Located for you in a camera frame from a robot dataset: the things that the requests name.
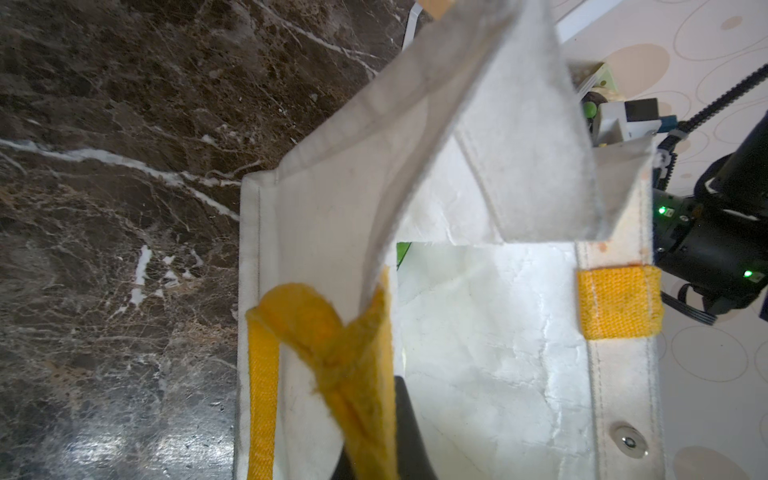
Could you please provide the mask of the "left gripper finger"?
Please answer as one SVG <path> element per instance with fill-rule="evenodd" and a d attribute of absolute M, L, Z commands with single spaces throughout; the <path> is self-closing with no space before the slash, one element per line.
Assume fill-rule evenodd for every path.
<path fill-rule="evenodd" d="M 401 479 L 436 479 L 425 449 L 405 380 L 395 376 L 396 445 Z"/>

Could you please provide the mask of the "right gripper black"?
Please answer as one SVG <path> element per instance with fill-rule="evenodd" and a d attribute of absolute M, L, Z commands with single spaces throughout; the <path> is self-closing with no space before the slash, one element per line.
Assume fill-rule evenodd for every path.
<path fill-rule="evenodd" d="M 653 191 L 654 262 L 684 281 L 662 301 L 702 323 L 749 307 L 767 287 L 767 224 L 694 197 Z"/>

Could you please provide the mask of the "white grocery bag yellow handles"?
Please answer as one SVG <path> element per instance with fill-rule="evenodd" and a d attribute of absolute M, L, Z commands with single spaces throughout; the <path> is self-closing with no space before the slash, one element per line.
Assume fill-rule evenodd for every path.
<path fill-rule="evenodd" d="M 238 479 L 661 479 L 649 136 L 588 137 L 545 1 L 451 1 L 243 178 Z M 411 247 L 400 268 L 396 244 Z"/>

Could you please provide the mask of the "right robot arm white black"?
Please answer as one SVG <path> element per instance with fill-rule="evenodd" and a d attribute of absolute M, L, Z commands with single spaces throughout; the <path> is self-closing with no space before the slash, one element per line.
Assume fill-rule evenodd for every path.
<path fill-rule="evenodd" d="M 687 197 L 668 192 L 679 142 L 767 79 L 759 67 L 691 119 L 670 130 L 654 170 L 654 262 L 684 284 L 662 301 L 707 326 L 749 307 L 767 288 L 767 121 L 713 162 Z"/>

